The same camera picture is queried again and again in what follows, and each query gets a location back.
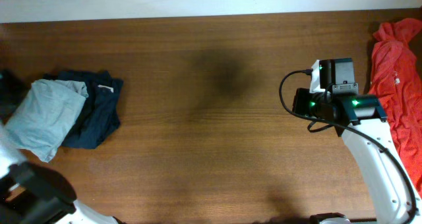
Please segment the light blue t-shirt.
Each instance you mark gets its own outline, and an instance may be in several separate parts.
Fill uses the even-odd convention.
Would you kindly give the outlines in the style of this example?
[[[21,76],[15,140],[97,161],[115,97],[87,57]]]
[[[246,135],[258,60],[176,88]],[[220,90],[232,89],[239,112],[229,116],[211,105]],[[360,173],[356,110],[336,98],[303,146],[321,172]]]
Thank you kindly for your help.
[[[87,98],[84,82],[36,80],[5,129],[16,148],[29,150],[48,163],[76,123]]]

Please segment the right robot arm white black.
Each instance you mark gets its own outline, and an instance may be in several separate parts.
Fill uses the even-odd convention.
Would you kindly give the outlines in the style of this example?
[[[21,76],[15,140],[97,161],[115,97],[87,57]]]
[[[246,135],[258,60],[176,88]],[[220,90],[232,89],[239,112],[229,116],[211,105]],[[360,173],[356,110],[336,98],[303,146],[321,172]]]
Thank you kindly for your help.
[[[363,176],[378,223],[420,223],[421,197],[396,151],[380,100],[360,94],[350,58],[317,60],[293,112],[336,129]]]

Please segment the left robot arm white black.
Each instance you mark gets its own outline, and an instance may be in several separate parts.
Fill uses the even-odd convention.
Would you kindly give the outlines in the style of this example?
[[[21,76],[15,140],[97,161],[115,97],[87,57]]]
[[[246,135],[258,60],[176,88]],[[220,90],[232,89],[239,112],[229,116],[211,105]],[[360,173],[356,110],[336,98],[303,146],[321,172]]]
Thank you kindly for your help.
[[[62,146],[97,148],[119,127],[122,85],[106,71],[62,71],[31,85],[1,71],[2,223],[117,222],[83,204],[46,163]]]

